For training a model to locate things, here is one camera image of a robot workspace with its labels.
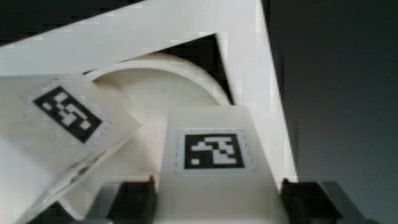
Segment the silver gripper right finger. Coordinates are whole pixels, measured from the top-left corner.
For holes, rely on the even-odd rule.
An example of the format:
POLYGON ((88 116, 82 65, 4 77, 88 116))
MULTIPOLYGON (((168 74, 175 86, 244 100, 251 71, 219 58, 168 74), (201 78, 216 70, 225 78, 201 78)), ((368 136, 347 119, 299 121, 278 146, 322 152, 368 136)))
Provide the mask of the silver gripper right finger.
POLYGON ((381 224, 363 215, 337 182, 285 179, 281 200, 290 224, 381 224))

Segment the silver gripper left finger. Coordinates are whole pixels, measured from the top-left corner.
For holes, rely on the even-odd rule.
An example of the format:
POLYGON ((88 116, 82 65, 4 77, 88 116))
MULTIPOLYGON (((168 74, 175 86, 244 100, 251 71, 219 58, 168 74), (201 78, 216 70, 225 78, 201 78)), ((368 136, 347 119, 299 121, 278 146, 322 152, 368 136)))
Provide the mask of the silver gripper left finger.
POLYGON ((155 178, 107 183, 77 224, 154 224, 157 212, 155 178))

